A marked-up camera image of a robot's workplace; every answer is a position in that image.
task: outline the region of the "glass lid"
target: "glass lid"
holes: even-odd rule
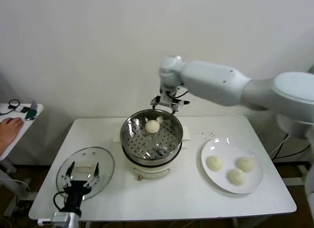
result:
[[[101,147],[88,147],[75,152],[68,159],[66,159],[60,167],[57,177],[56,185],[58,191],[64,191],[64,178],[67,174],[67,170],[74,162],[72,173],[69,176],[69,180],[85,180],[91,181],[97,179],[95,185],[92,187],[92,191],[83,196],[83,200],[93,197],[102,191],[109,183],[113,170],[114,160],[111,153]]]

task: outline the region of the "white plate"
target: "white plate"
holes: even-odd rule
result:
[[[259,164],[253,152],[236,148],[229,142],[229,138],[215,138],[208,141],[201,152],[203,168],[210,179],[221,188],[236,194],[250,193],[256,189],[262,181],[262,166]],[[206,164],[206,159],[211,155],[220,157],[224,162],[218,172],[212,171]],[[253,157],[256,164],[252,171],[245,173],[247,180],[243,185],[234,185],[229,181],[227,174],[231,169],[237,168],[236,161],[240,157]]]

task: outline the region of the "white wall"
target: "white wall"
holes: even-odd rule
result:
[[[0,72],[12,90],[2,96],[45,106],[10,157],[49,164],[75,118],[148,108],[168,55],[227,64],[252,78],[306,71],[314,63],[313,2],[0,0]],[[180,115],[250,114],[187,99]],[[257,131],[267,115],[253,118]]]

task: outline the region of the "foot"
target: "foot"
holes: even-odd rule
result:
[[[21,118],[7,118],[0,124],[0,155],[15,140],[24,122]]]

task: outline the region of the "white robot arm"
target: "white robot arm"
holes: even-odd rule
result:
[[[314,75],[283,73],[274,78],[253,80],[238,70],[203,61],[184,63],[179,56],[165,59],[159,69],[160,96],[151,102],[172,108],[185,104],[176,98],[178,89],[214,103],[250,109],[270,109],[286,133],[308,138],[314,146]],[[306,193],[314,217],[314,167],[308,173]]]

